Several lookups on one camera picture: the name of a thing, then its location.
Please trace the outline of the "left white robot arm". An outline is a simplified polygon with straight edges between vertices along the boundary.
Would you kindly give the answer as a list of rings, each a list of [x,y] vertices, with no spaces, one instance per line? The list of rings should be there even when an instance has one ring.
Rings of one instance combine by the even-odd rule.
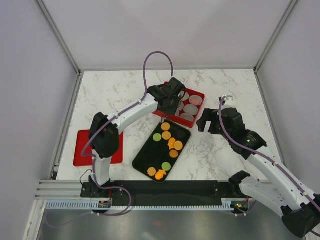
[[[181,101],[180,93],[185,85],[172,77],[168,83],[145,87],[142,97],[126,107],[104,115],[98,112],[92,120],[88,142],[81,151],[83,157],[92,158],[92,172],[89,180],[92,192],[105,197],[112,189],[108,182],[113,155],[120,148],[120,134],[142,117],[156,111],[172,115]]]

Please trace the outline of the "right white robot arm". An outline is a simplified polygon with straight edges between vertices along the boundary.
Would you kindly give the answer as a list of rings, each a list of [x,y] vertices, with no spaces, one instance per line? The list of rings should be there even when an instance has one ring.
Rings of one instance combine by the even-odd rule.
[[[277,160],[267,142],[256,132],[246,128],[236,108],[223,110],[205,108],[196,122],[198,131],[221,135],[231,149],[254,165],[272,184],[265,186],[245,171],[229,178],[228,191],[233,197],[243,194],[256,199],[282,220],[296,237],[315,234],[320,224],[320,196],[298,180]]]

